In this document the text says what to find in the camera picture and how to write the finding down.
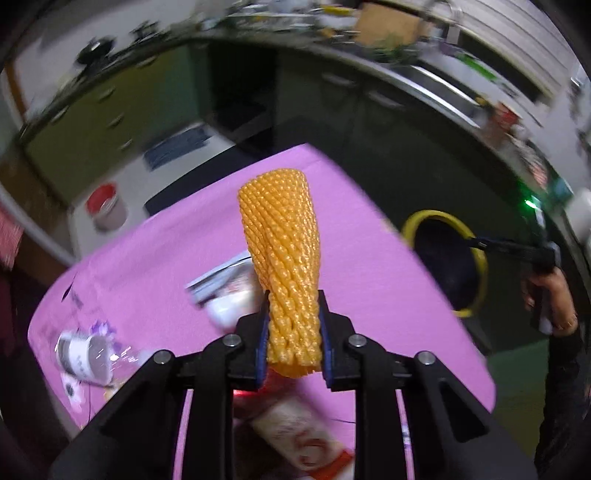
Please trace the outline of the person's right hand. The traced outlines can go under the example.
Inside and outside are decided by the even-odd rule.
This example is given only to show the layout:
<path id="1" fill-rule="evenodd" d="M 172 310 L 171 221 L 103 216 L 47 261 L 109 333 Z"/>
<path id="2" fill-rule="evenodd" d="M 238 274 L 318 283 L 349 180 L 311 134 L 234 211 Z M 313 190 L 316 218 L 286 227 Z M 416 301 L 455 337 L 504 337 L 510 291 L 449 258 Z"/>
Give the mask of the person's right hand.
<path id="1" fill-rule="evenodd" d="M 530 275 L 522 281 L 522 295 L 527 310 L 533 310 L 536 307 L 534 292 L 539 289 L 547 294 L 552 334 L 558 337 L 572 335 L 579 322 L 563 271 L 555 267 L 549 274 Z"/>

